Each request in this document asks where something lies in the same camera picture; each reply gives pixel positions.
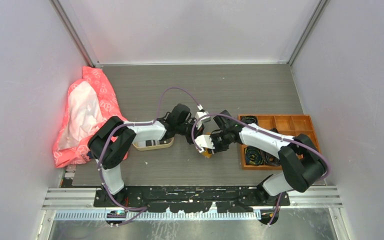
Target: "gray wooden tabletop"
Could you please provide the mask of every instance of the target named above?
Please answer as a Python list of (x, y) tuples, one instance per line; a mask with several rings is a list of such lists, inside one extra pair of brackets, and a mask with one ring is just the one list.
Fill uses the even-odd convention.
[[(238, 114), (302, 114), (291, 69), (286, 64), (235, 65), (106, 65), (121, 113), (129, 121), (155, 118), (161, 93), (169, 87), (182, 87), (209, 113), (228, 110)], [(184, 92), (166, 93), (160, 117), (178, 103), (197, 108)], [(214, 121), (205, 124), (204, 132), (217, 129)], [(75, 186), (101, 183), (94, 162), (76, 167)], [(173, 146), (164, 149), (129, 150), (121, 164), (127, 185), (256, 185), (277, 171), (242, 170), (239, 146), (213, 155), (199, 154), (184, 136), (176, 136)]]

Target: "wooden compartment box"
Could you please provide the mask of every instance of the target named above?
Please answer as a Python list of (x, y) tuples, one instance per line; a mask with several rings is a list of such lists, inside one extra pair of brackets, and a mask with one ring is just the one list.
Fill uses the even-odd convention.
[[(258, 125), (263, 129), (276, 128), (280, 134), (289, 136), (298, 136), (299, 134), (305, 134), (309, 136), (314, 143), (317, 150), (320, 152), (319, 142), (316, 137), (316, 132), (313, 128), (313, 123), (309, 115), (280, 115), (280, 114), (240, 114), (238, 119), (240, 120), (245, 116), (255, 116), (258, 120)], [(240, 161), (242, 169), (244, 170), (281, 170), (281, 166), (270, 165), (247, 165), (245, 161), (245, 149), (247, 145), (239, 145), (240, 147)]]

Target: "pink bag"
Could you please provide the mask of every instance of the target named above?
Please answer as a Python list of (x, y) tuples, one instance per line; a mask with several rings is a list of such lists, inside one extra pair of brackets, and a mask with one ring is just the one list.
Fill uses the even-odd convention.
[(112, 116), (127, 121), (103, 71), (84, 66), (83, 78), (68, 89), (62, 128), (52, 148), (55, 166), (89, 162), (92, 156), (88, 154), (88, 141)]

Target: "white wall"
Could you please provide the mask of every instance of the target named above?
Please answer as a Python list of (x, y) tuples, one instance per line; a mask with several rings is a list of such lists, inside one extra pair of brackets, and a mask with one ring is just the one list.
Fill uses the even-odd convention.
[(384, 239), (384, 1), (330, 1), (293, 73), (356, 239)]
[(67, 89), (85, 64), (48, 0), (0, 0), (0, 239), (37, 233)]
[(101, 64), (287, 62), (318, 2), (63, 1)]

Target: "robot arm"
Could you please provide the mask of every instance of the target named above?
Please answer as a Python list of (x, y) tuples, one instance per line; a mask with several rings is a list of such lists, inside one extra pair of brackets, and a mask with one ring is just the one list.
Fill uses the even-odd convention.
[[(208, 112), (198, 106), (198, 112), (195, 117), (191, 117), (189, 107), (178, 104), (172, 112), (167, 112), (164, 117), (155, 121), (130, 122), (122, 121), (118, 116), (113, 116), (92, 136), (87, 146), (92, 155), (98, 159), (106, 144), (111, 132), (120, 127), (113, 135), (116, 140), (111, 140), (102, 156), (101, 176), (105, 185), (112, 195), (121, 191), (125, 184), (122, 179), (120, 164), (133, 143), (147, 140), (168, 140), (176, 134), (183, 135), (189, 144), (192, 144), (191, 130), (197, 118), (200, 118)], [(210, 117), (204, 117), (197, 122), (194, 138), (203, 133), (203, 122), (210, 120)]]
[[(230, 117), (226, 110), (221, 114)], [(213, 119), (220, 130), (196, 138), (195, 142), (201, 153), (226, 151), (231, 143), (239, 143), (258, 148), (280, 159), (283, 172), (268, 177), (257, 186), (257, 195), (262, 201), (290, 190), (303, 193), (327, 170), (325, 162), (317, 155), (286, 141), (294, 140), (316, 150), (314, 143), (305, 134), (294, 137), (268, 131), (255, 123), (248, 124), (248, 128), (223, 116), (215, 116)], [(261, 132), (276, 136), (277, 139)], [(298, 159), (297, 155), (302, 155), (302, 159)]]

